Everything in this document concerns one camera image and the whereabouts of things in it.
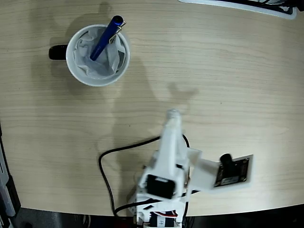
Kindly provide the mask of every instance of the wire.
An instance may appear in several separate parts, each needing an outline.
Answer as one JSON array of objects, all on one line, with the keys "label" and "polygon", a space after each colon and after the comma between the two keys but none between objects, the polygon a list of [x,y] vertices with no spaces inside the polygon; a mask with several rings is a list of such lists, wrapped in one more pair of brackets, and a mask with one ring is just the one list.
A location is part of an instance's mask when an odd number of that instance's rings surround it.
[{"label": "wire", "polygon": [[186,206],[185,206],[185,212],[184,212],[183,217],[186,217],[186,216],[187,216],[187,212],[188,212],[188,206],[189,206],[189,202],[186,202]]},{"label": "wire", "polygon": [[154,214],[157,214],[159,216],[162,216],[162,217],[166,217],[166,218],[176,218],[178,217],[178,215],[167,215],[167,214],[164,214],[164,213],[161,213],[161,212],[157,212],[157,211],[154,211],[153,212]]},{"label": "wire", "polygon": [[[182,136],[187,147],[190,147],[189,145],[189,141],[187,139],[187,137],[185,135]],[[127,209],[127,208],[131,208],[131,207],[137,207],[137,206],[140,206],[140,205],[145,205],[145,204],[152,204],[152,203],[156,203],[156,202],[160,202],[160,200],[155,200],[155,199],[148,199],[146,201],[141,201],[141,202],[136,202],[136,203],[130,203],[130,204],[126,204],[126,205],[123,205],[121,207],[118,207],[118,208],[115,208],[115,202],[114,202],[114,197],[113,197],[113,193],[112,193],[112,190],[111,190],[111,186],[109,184],[109,181],[105,175],[105,172],[104,172],[104,169],[103,169],[103,166],[102,166],[102,163],[101,163],[101,160],[103,157],[105,157],[107,154],[110,154],[110,153],[113,153],[113,152],[118,152],[118,151],[123,151],[123,150],[128,150],[128,149],[132,149],[132,148],[135,148],[135,147],[139,147],[139,146],[144,146],[144,145],[147,145],[149,143],[152,143],[152,142],[155,142],[157,140],[159,140],[161,137],[158,136],[158,137],[155,137],[155,138],[152,138],[150,140],[147,140],[147,141],[144,141],[144,142],[140,142],[140,143],[137,143],[137,144],[134,144],[134,145],[130,145],[130,146],[125,146],[125,147],[120,147],[120,148],[116,148],[116,149],[112,149],[112,150],[109,150],[109,151],[106,151],[104,153],[102,153],[99,158],[98,158],[98,164],[99,164],[99,169],[100,169],[100,172],[101,172],[101,175],[105,181],[105,185],[108,189],[108,192],[109,192],[109,197],[110,197],[110,203],[111,203],[111,209],[112,209],[112,212],[114,214],[115,217],[118,217],[118,218],[121,218],[118,216],[118,212],[123,210],[123,209]]]}]

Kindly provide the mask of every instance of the red wire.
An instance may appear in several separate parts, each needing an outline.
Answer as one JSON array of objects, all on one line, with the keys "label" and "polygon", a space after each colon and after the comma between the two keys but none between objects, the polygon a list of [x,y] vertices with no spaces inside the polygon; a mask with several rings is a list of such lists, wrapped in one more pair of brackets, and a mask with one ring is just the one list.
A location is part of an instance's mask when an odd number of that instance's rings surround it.
[{"label": "red wire", "polygon": [[176,218],[177,217],[177,215],[167,215],[167,214],[163,214],[163,213],[161,213],[161,212],[154,212],[155,214],[158,214],[158,215],[162,215],[162,216],[165,216],[165,217],[172,217],[172,218]]}]

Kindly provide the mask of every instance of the white robotic arm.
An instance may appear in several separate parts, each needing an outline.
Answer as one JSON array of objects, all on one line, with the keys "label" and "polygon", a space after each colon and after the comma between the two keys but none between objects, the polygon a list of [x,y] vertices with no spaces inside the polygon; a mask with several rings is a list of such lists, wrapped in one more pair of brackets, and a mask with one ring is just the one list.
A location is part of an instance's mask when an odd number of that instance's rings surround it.
[{"label": "white robotic arm", "polygon": [[[193,190],[221,191],[251,183],[252,155],[232,159],[225,154],[220,160],[202,159],[202,151],[188,148],[182,135],[181,115],[178,110],[169,110],[159,150],[144,169],[129,203],[159,201],[130,208],[137,224],[144,228],[181,228],[185,205]],[[194,170],[188,180],[190,165]]]}]

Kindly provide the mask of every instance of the mug handle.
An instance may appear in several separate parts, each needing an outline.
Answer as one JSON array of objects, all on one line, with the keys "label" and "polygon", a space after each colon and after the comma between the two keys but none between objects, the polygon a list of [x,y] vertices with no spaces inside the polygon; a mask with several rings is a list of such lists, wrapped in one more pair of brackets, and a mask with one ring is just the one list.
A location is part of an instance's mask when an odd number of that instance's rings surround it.
[{"label": "mug handle", "polygon": [[52,60],[65,60],[67,44],[55,45],[48,50],[48,57]]}]

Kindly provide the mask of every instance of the wood grain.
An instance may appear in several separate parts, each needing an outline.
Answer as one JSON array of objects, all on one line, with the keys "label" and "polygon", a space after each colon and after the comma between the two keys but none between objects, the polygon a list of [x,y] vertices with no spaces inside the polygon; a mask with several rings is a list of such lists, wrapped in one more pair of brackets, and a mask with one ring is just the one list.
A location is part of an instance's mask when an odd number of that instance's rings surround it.
[{"label": "wood grain", "polygon": [[[206,159],[256,157],[251,188],[197,193],[188,215],[304,203],[304,14],[177,0],[2,0],[0,12],[2,139],[23,207],[111,215],[98,155],[158,135],[170,108]],[[117,83],[85,86],[48,59],[52,45],[116,14],[132,43]],[[105,158],[117,207],[156,148]]]}]

